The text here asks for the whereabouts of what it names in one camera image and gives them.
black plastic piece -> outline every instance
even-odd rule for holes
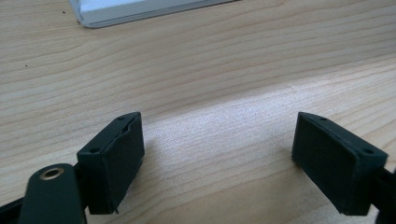
[[[340,213],[365,216],[373,203],[396,214],[395,177],[384,169],[387,156],[329,119],[299,113],[292,158]]]
[[[384,169],[375,178],[371,198],[373,205],[379,210],[376,223],[396,223],[396,171],[392,174]]]
[[[91,214],[118,213],[144,154],[139,112],[114,119],[78,152],[76,167]]]
[[[91,214],[117,212],[144,154],[140,113],[118,117],[78,152],[74,168],[57,164],[32,175],[25,198],[0,207],[0,223],[81,224],[85,223],[83,209],[87,205]],[[53,167],[64,169],[62,175],[37,179]]]
[[[19,223],[86,223],[72,165],[54,164],[30,177]]]

3d printed part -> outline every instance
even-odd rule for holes
[[[25,197],[0,208],[0,223],[86,223],[111,214],[124,198],[145,154],[139,112],[114,119],[78,152],[78,163],[54,164],[34,173]]]
[[[292,158],[340,213],[365,216],[373,203],[395,220],[395,176],[384,169],[387,156],[329,119],[299,113]]]

wood grain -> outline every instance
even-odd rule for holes
[[[89,223],[374,223],[290,159],[298,111],[396,156],[396,2],[252,0],[98,30],[67,1],[0,2],[0,202],[141,111],[147,155]]]

white object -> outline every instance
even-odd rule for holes
[[[83,26],[100,28],[234,0],[69,0]]]

small hole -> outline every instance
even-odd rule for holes
[[[365,149],[363,150],[363,152],[365,152],[365,153],[367,153],[367,154],[374,154],[374,152],[373,152],[371,149],[369,149],[369,148],[365,148]]]
[[[99,150],[100,150],[99,147],[94,147],[94,148],[91,148],[91,149],[90,149],[90,152],[91,152],[91,153],[96,153],[96,152],[98,152]]]
[[[60,176],[63,173],[64,173],[64,169],[63,168],[59,168],[59,167],[52,168],[52,169],[49,169],[49,170],[43,172],[40,175],[40,179],[51,180],[53,178],[56,178],[56,177]]]

